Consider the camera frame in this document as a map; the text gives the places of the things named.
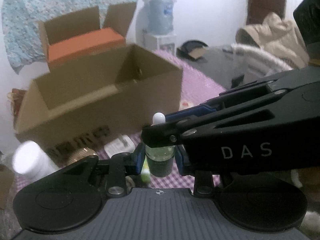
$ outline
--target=white lettering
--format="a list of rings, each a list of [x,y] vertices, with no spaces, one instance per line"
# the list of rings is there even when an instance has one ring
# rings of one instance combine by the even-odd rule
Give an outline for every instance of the white lettering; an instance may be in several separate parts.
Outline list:
[[[229,147],[221,147],[221,150],[222,150],[223,157],[224,157],[225,159],[230,159],[230,158],[233,157],[231,148],[229,148]],[[229,151],[229,156],[226,155],[226,153],[225,153],[224,150],[228,150],[228,151]]]
[[[253,158],[251,152],[249,151],[246,145],[243,146],[241,158],[243,158],[245,155],[249,155],[251,158]]]
[[[270,145],[270,143],[267,143],[267,142],[266,142],[266,143],[261,143],[260,149],[261,149],[262,151],[268,151],[268,153],[267,153],[267,154],[261,154],[261,156],[267,157],[267,156],[270,156],[270,155],[271,155],[272,151],[271,151],[271,149],[264,148],[265,145]]]

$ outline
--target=pink checkered tablecloth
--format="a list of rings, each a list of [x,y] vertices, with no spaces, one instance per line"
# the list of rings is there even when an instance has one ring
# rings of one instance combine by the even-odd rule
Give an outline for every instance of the pink checkered tablecloth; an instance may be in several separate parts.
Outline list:
[[[225,91],[223,87],[214,82],[211,78],[205,76],[200,71],[192,68],[186,62],[180,60],[179,58],[173,56],[166,51],[156,51],[156,54],[169,60],[173,64],[181,67],[183,69],[182,77],[182,92],[181,100],[187,100],[192,102],[195,106],[200,103],[217,97],[219,93]],[[140,142],[140,134],[135,134],[129,136],[131,140],[137,145]],[[97,152],[99,158],[108,159],[106,152],[102,149]],[[220,183],[218,175],[213,176],[213,181],[215,185]],[[17,190],[21,190],[29,183],[22,177],[16,177]],[[172,173],[164,178],[157,178],[151,176],[152,188],[184,188],[188,187],[193,192],[194,177],[193,176],[181,176],[178,172],[176,163],[173,163]]]

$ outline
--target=white cap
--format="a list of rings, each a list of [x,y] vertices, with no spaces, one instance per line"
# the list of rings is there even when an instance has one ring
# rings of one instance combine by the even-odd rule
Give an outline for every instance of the white cap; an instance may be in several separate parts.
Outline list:
[[[165,123],[165,116],[162,113],[155,113],[152,117],[152,125]]]
[[[45,152],[33,141],[22,143],[12,158],[13,170],[28,179],[33,179],[43,165]]]

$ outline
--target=beige jacket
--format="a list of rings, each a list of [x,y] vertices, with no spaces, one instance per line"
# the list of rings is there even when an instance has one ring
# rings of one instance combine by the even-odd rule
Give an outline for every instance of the beige jacket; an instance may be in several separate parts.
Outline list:
[[[287,62],[293,68],[304,68],[309,62],[301,33],[291,20],[281,20],[270,13],[262,24],[247,25],[236,33],[236,42],[260,47]]]

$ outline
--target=orange box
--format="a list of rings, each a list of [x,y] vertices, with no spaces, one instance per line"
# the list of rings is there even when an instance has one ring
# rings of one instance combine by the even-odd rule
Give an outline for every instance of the orange box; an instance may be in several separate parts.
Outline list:
[[[110,5],[100,28],[98,6],[39,21],[39,35],[50,70],[79,57],[125,44],[136,3]]]

